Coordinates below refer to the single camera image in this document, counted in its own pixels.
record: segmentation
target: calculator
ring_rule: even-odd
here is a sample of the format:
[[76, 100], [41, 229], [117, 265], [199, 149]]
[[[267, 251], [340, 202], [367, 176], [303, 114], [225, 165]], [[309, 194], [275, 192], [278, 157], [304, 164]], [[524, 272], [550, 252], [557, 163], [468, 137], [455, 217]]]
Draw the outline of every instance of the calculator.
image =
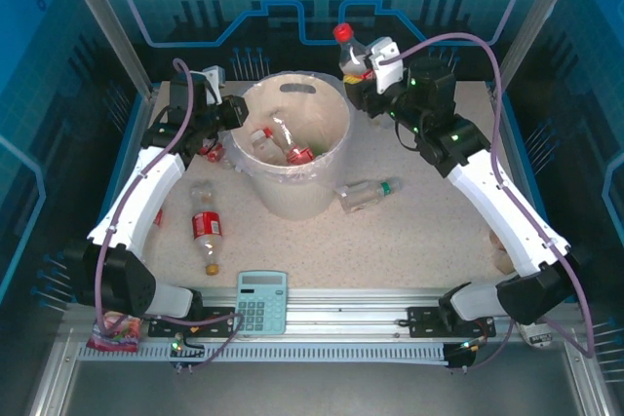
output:
[[267, 270], [239, 273], [236, 312], [243, 315], [240, 332], [246, 335], [284, 333], [286, 301], [286, 273]]

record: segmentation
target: bin handle hole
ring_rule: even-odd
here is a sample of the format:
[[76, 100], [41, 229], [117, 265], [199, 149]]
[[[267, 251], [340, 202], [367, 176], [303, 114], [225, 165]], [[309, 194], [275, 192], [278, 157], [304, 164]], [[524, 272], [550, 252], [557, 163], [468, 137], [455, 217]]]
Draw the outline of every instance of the bin handle hole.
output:
[[314, 95], [316, 93], [316, 88], [314, 88], [312, 85], [305, 85], [303, 83], [285, 83], [280, 87], [280, 92], [308, 93], [309, 95]]

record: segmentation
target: calculator keypad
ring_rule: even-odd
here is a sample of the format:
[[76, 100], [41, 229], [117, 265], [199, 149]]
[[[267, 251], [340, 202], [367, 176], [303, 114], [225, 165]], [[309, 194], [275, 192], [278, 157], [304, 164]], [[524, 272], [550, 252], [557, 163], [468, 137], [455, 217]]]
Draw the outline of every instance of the calculator keypad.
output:
[[275, 296], [258, 296], [254, 301], [240, 301], [237, 312], [243, 314], [241, 331], [264, 333], [284, 332], [284, 291], [275, 291]]

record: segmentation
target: cable clip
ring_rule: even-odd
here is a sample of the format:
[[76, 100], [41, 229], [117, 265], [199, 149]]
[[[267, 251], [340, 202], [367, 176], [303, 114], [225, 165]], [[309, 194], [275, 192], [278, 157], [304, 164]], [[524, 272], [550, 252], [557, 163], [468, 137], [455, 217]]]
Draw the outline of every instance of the cable clip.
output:
[[550, 238], [550, 240], [544, 244], [544, 247], [546, 248], [550, 248], [552, 246], [555, 246], [557, 244], [557, 239], [556, 238]]

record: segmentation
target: black bracket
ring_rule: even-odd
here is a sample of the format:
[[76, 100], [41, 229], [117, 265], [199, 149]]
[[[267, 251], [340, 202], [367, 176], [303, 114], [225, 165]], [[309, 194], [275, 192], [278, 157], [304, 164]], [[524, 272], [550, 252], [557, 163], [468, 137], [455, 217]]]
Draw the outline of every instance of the black bracket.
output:
[[399, 321], [399, 326], [409, 328], [409, 338], [487, 338], [496, 336], [492, 317], [481, 317], [475, 321], [460, 321], [449, 330], [440, 317], [438, 307], [408, 307], [408, 319]]
[[[209, 319], [211, 317], [222, 317], [229, 314], [234, 314], [233, 307], [204, 307], [202, 311], [202, 317], [197, 321]], [[219, 321], [212, 325], [200, 328], [195, 333], [190, 335], [191, 338], [227, 338], [232, 334], [234, 329], [234, 321]], [[149, 329], [147, 330], [147, 336], [151, 338], [174, 338], [176, 333], [188, 332], [189, 327], [184, 325], [177, 325], [169, 323], [168, 321], [151, 320], [149, 322]]]

